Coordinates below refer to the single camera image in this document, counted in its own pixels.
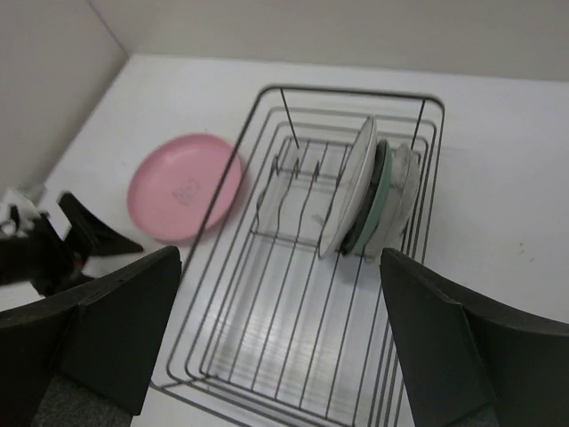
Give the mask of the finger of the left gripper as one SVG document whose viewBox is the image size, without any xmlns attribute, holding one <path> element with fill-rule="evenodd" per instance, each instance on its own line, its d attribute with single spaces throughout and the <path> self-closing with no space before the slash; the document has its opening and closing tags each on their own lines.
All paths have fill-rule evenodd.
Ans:
<svg viewBox="0 0 569 427">
<path fill-rule="evenodd" d="M 91 213 L 71 192 L 63 192 L 58 205 L 70 223 L 64 243 L 83 261 L 92 256 L 109 257 L 144 251 L 140 244 L 111 229 Z"/>
</svg>

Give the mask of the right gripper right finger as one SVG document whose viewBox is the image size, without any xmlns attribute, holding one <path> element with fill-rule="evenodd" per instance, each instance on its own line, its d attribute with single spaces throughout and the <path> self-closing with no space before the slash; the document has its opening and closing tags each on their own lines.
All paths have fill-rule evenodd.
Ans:
<svg viewBox="0 0 569 427">
<path fill-rule="evenodd" d="M 381 284 L 417 426 L 566 426 L 568 325 L 495 301 L 396 249 Z"/>
</svg>

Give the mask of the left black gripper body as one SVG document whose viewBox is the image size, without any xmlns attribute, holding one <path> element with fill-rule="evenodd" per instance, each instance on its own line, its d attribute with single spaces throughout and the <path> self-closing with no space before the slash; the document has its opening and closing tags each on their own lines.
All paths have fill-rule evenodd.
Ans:
<svg viewBox="0 0 569 427">
<path fill-rule="evenodd" d="M 29 282 L 42 296 L 52 296 L 89 281 L 84 259 L 59 237 L 45 213 L 22 235 L 1 238 L 1 285 Z"/>
</svg>

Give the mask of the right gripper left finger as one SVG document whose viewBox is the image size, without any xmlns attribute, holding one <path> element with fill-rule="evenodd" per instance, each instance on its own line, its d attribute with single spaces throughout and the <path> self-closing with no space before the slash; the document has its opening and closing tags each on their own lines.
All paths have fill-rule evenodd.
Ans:
<svg viewBox="0 0 569 427">
<path fill-rule="evenodd" d="M 128 426 L 146 398 L 181 275 L 165 246 L 1 313 L 3 426 Z"/>
</svg>

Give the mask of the pink plastic plate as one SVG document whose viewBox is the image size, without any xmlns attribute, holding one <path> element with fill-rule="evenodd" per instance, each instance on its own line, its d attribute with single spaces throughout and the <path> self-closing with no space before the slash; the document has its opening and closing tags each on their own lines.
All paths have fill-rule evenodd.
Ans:
<svg viewBox="0 0 569 427">
<path fill-rule="evenodd" d="M 228 213 L 243 169 L 233 146 L 209 133 L 173 138 L 152 151 L 135 171 L 127 210 L 134 225 L 162 242 L 194 238 Z"/>
</svg>

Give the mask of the blue floral ceramic plate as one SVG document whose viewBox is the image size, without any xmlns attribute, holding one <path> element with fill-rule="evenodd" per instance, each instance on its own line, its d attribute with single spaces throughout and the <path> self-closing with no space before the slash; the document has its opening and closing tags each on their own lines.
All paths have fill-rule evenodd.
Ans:
<svg viewBox="0 0 569 427">
<path fill-rule="evenodd" d="M 373 174 L 364 201 L 353 226 L 341 243 L 342 255 L 364 252 L 365 245 L 379 224 L 389 192 L 391 174 L 391 148 L 386 139 L 380 139 L 376 146 Z"/>
</svg>

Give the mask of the clear glass plate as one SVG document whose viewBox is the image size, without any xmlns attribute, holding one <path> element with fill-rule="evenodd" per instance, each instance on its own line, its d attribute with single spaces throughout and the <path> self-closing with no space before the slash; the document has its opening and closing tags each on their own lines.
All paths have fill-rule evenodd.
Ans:
<svg viewBox="0 0 569 427">
<path fill-rule="evenodd" d="M 365 247 L 365 260 L 379 263 L 381 251 L 396 247 L 403 236 L 421 183 L 418 160 L 408 144 L 392 150 L 392 173 L 389 193 L 381 217 Z"/>
</svg>

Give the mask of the white plate with dark rim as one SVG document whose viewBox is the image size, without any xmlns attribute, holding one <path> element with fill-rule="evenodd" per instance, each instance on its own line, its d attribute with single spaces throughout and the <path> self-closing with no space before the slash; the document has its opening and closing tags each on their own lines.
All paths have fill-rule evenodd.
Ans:
<svg viewBox="0 0 569 427">
<path fill-rule="evenodd" d="M 353 226 L 371 179 L 376 152 L 376 123 L 368 117 L 350 151 L 322 230 L 318 256 L 337 250 Z"/>
</svg>

